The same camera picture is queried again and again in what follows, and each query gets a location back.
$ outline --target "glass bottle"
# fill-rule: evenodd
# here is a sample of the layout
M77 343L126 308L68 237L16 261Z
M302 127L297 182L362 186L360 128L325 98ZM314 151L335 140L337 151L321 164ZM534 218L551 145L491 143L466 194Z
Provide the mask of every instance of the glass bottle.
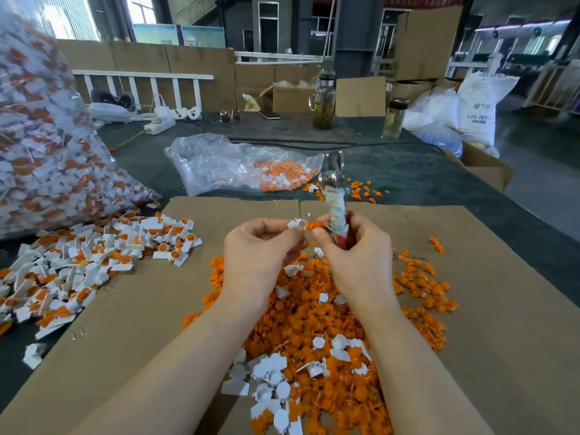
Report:
M337 97L334 80L335 72L333 70L322 70L318 75L316 92L308 98L308 105L314 111L312 126L316 130L330 130L332 126L334 101Z
M398 139L401 135L402 120L405 117L405 111L409 107L409 99L402 97L393 97L388 102L385 124L383 125L382 138Z

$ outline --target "person's left hand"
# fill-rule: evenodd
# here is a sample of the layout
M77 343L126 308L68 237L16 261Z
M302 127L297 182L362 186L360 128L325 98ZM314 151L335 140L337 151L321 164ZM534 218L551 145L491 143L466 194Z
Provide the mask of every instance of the person's left hand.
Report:
M280 268L296 260L308 246L304 229L289 229L289 222L260 218L228 233L224 242L221 299L265 312Z

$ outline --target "gray floor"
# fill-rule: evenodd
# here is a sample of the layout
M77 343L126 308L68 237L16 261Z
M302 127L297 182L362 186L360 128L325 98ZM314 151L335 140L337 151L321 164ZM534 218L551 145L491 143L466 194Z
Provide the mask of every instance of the gray floor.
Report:
M495 143L516 172L506 195L580 241L580 119L498 107Z

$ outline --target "corrugated metal wall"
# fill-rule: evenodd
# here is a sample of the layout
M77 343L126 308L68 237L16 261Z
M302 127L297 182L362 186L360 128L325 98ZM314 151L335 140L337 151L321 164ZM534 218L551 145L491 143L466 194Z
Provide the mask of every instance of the corrugated metal wall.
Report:
M89 16L91 13L87 11L87 6L83 0L42 0L42 3L45 6L56 6L64 10L76 39L98 40Z

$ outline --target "person's right hand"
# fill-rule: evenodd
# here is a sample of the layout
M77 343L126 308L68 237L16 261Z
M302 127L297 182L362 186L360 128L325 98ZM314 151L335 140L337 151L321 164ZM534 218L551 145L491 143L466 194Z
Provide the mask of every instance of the person's right hand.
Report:
M357 235L350 250L339 248L329 231L320 227L312 231L330 262L340 294L359 318L377 309L400 311L393 290L391 237L366 217L350 215L350 228ZM330 223L330 214L318 221L325 226Z

